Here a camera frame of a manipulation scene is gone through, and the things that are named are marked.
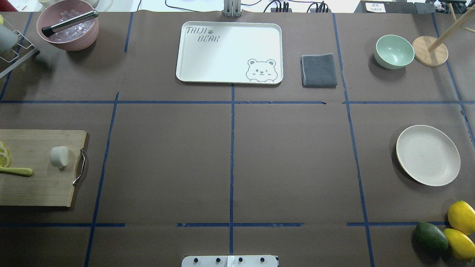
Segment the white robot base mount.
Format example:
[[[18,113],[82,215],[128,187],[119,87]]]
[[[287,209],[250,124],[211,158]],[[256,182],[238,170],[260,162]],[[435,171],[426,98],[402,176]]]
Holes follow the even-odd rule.
[[[212,255],[186,256],[182,267],[278,267],[278,256],[273,255]]]

